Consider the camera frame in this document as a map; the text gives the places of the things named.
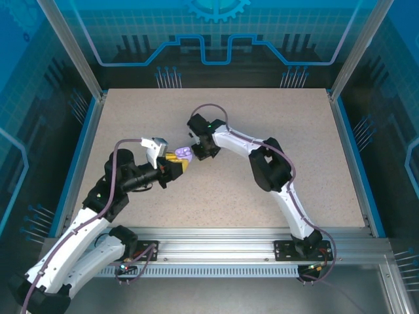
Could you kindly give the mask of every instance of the beige table surface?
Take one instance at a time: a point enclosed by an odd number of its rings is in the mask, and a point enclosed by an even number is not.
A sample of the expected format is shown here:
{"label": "beige table surface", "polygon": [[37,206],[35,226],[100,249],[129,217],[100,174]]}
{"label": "beige table surface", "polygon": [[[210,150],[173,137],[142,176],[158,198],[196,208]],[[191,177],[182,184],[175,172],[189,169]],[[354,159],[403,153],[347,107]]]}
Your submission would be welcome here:
{"label": "beige table surface", "polygon": [[[230,125],[245,134],[275,137],[297,168],[295,188],[319,226],[364,226],[354,186],[324,89],[118,89],[109,90],[76,208],[104,174],[115,143],[124,138],[163,137],[170,150],[191,145],[186,125],[203,103],[222,105]],[[223,120],[216,108],[200,114]],[[136,164],[145,148],[127,144]],[[163,190],[131,193],[113,226],[287,227],[274,199],[253,180],[249,162],[225,149],[215,159],[194,159]]]}

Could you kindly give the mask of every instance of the black mounting plate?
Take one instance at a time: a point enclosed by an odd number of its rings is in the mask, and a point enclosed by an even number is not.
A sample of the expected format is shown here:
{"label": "black mounting plate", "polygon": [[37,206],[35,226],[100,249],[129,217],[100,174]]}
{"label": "black mounting plate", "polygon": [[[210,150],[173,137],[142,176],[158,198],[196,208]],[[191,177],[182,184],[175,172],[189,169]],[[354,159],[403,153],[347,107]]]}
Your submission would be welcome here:
{"label": "black mounting plate", "polygon": [[[137,247],[136,247],[136,250],[134,251],[133,257],[135,258],[138,255],[140,255],[152,243],[155,244],[155,249],[154,249],[155,252],[153,252],[153,255],[150,259],[150,262],[156,262],[157,261],[157,254],[158,254],[158,241],[137,241]],[[146,255],[141,257],[139,259],[139,262],[146,262],[148,255],[149,255],[149,253],[147,253]]]}
{"label": "black mounting plate", "polygon": [[327,261],[333,260],[332,248],[330,241],[322,240],[318,244],[318,248],[307,258],[303,258],[295,250],[294,242],[290,241],[274,241],[275,261],[277,262],[324,262],[325,257],[319,251],[325,249],[327,251]]}

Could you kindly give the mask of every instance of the enclosure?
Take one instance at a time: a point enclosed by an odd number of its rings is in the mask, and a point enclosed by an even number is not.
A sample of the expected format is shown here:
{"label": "enclosure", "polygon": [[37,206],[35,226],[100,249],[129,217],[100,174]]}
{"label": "enclosure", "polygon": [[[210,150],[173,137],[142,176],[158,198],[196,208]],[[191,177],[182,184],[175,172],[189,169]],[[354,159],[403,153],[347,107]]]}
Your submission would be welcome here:
{"label": "enclosure", "polygon": [[416,313],[417,12],[414,0],[0,2],[1,312],[20,312],[10,275],[68,228],[117,141],[190,146],[192,111],[216,103],[295,163],[306,212],[336,241],[332,287],[278,273],[301,265],[276,261],[287,221],[222,150],[130,194],[111,226],[159,241],[157,260],[131,287],[104,268],[66,313],[357,313],[340,290],[366,313]]}

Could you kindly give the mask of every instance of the purple cable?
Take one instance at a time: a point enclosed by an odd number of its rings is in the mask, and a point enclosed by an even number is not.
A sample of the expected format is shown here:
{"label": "purple cable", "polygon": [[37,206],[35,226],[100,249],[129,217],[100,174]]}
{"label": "purple cable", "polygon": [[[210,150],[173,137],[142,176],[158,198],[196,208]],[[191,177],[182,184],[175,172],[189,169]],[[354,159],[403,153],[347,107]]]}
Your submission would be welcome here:
{"label": "purple cable", "polygon": [[226,110],[224,109],[224,108],[222,108],[222,106],[220,106],[220,105],[216,105],[216,104],[214,104],[214,103],[205,103],[205,104],[203,104],[203,105],[201,105],[201,106],[197,106],[197,108],[195,108],[195,110],[193,110],[193,112],[192,112],[192,114],[191,114],[191,118],[193,117],[193,115],[195,114],[195,112],[196,111],[198,111],[199,109],[201,109],[201,108],[203,108],[203,107],[216,107],[216,108],[218,108],[218,109],[220,109],[223,113],[224,113],[224,117],[225,117],[225,126],[226,126],[226,129],[227,129],[227,131],[229,131],[231,134],[233,134],[234,136],[236,136],[236,137],[238,137],[239,139],[243,139],[244,141],[247,141],[247,142],[249,142],[249,143],[254,143],[254,144],[257,144],[257,145],[260,145],[260,146],[263,146],[263,147],[265,147],[265,148],[267,148],[267,149],[270,149],[270,150],[272,150],[272,151],[274,151],[275,153],[277,153],[277,154],[279,154],[290,166],[291,166],[291,171],[292,171],[292,173],[293,173],[293,175],[292,175],[292,177],[291,177],[291,179],[288,181],[288,183],[287,183],[287,193],[289,194],[289,196],[290,196],[290,198],[291,198],[291,200],[293,201],[293,204],[294,204],[294,206],[295,206],[295,208],[297,209],[297,211],[299,212],[299,215],[301,216],[301,219],[303,219],[303,221],[305,222],[305,223],[307,223],[307,225],[309,225],[310,227],[312,227],[313,229],[315,229],[315,230],[317,230],[317,231],[319,231],[319,232],[321,232],[321,233],[323,233],[323,234],[325,234],[329,239],[330,239],[330,241],[331,241],[331,243],[332,243],[332,246],[333,246],[333,254],[334,254],[334,256],[335,256],[335,258],[333,259],[333,261],[332,261],[332,264],[331,264],[331,266],[330,266],[330,268],[329,268],[329,270],[324,274],[324,276],[322,276],[321,278],[319,278],[319,279],[317,279],[316,281],[317,282],[320,282],[320,281],[322,281],[322,280],[324,280],[327,276],[329,276],[329,274],[330,274],[330,272],[332,271],[332,269],[334,268],[334,266],[335,266],[335,264],[336,264],[336,258],[337,258],[337,248],[336,248],[336,243],[335,243],[335,240],[332,238],[332,236],[330,235],[330,233],[329,232],[327,232],[327,231],[325,231],[325,230],[323,230],[323,229],[321,229],[321,228],[319,228],[319,227],[317,227],[317,226],[315,226],[314,224],[312,224],[304,215],[303,215],[303,213],[302,213],[302,211],[301,211],[301,209],[300,209],[300,207],[298,206],[298,204],[297,204],[297,202],[296,202],[296,200],[295,200],[295,198],[294,198],[294,195],[291,193],[291,183],[292,182],[294,182],[294,180],[295,180],[295,177],[296,177],[296,175],[297,175],[297,171],[296,171],[296,169],[295,169],[295,166],[294,166],[294,163],[291,161],[291,159],[289,159],[289,157],[287,156],[287,155],[285,155],[282,151],[280,151],[279,149],[277,149],[277,148],[275,148],[275,147],[273,147],[273,146],[271,146],[271,145],[268,145],[268,144],[265,144],[265,143],[262,143],[262,142],[259,142],[259,141],[250,141],[247,137],[244,137],[244,136],[242,136],[242,135],[240,135],[240,134],[237,134],[236,132],[234,132],[234,131],[232,131],[231,129],[230,129],[230,126],[228,125],[228,114],[227,114],[227,112],[226,112]]}
{"label": "purple cable", "polygon": [[[153,249],[156,245],[154,243],[150,244],[145,250],[144,252],[142,252],[140,255],[138,255],[135,259],[133,259],[131,262],[127,262],[127,263],[111,263],[110,265],[112,266],[121,266],[121,265],[126,265],[129,266],[135,262],[137,262],[141,257],[143,257],[144,255],[147,254],[147,252],[149,252],[151,249]],[[153,252],[150,252],[149,256],[147,257],[147,261],[144,264],[143,269],[140,271],[140,273],[137,275],[137,277],[135,277],[134,279],[131,280],[126,280],[126,281],[122,281],[120,280],[120,278],[118,277],[117,274],[115,274],[115,279],[119,282],[119,284],[121,285],[122,283],[126,283],[127,285],[129,285],[130,283],[135,283],[143,274],[145,269],[147,268],[147,266],[149,265],[149,262],[151,260],[151,257],[153,256]]]}
{"label": "purple cable", "polygon": [[[318,281],[317,280],[317,278],[315,278],[315,277],[313,277],[313,276],[310,276],[310,275],[302,275],[303,277],[306,277],[306,278],[309,278],[309,279],[314,279],[314,281]],[[331,287],[331,288],[333,288],[333,289],[336,289],[336,290],[338,290],[341,294],[343,294],[352,304],[354,304],[355,306],[356,306],[356,308],[358,308],[358,310],[361,312],[361,313],[364,313],[364,314],[367,314],[367,312],[366,311],[364,311],[364,309],[361,307],[361,306],[359,306],[355,301],[354,301],[354,299],[352,299],[344,290],[342,290],[341,288],[339,288],[339,286],[336,286],[336,285],[334,285],[334,284],[332,284],[332,283],[330,283],[330,282],[328,282],[328,281],[326,281],[326,280],[324,280],[323,281],[323,283],[325,284],[325,285],[327,285],[327,286],[329,286],[329,287]]]}
{"label": "purple cable", "polygon": [[73,236],[73,234],[77,234],[77,232],[80,229],[84,228],[88,224],[91,224],[96,219],[99,219],[102,216],[104,216],[104,214],[106,214],[106,212],[110,208],[110,206],[112,204],[112,201],[113,201],[113,196],[115,195],[115,181],[116,181],[116,176],[117,176],[117,154],[118,154],[118,147],[122,143],[127,143],[127,142],[140,143],[141,142],[141,139],[121,139],[118,143],[115,144],[115,148],[113,150],[113,159],[112,159],[111,191],[109,193],[109,199],[108,199],[108,201],[106,203],[106,206],[96,216],[94,216],[91,219],[87,220],[86,222],[82,223],[80,226],[74,228],[73,229],[74,232],[71,232],[71,233],[67,234],[63,238],[63,240],[61,242],[59,242],[57,244],[57,246],[52,250],[51,254],[46,258],[44,264],[42,265],[41,269],[38,272],[38,275],[35,277],[35,280],[33,280],[32,285],[30,286],[29,290],[27,291],[27,294],[26,294],[26,297],[25,297],[25,300],[24,300],[24,304],[22,306],[21,314],[26,314],[27,305],[29,304],[29,300],[31,298],[31,295],[32,295],[33,291],[35,290],[35,287],[38,284],[39,280],[43,276],[43,275],[41,275],[41,273],[44,273],[45,270],[48,268],[48,264],[54,258],[55,254],[58,252],[58,250],[60,250],[60,248],[64,245],[64,243],[67,242],[68,239],[71,236]]}

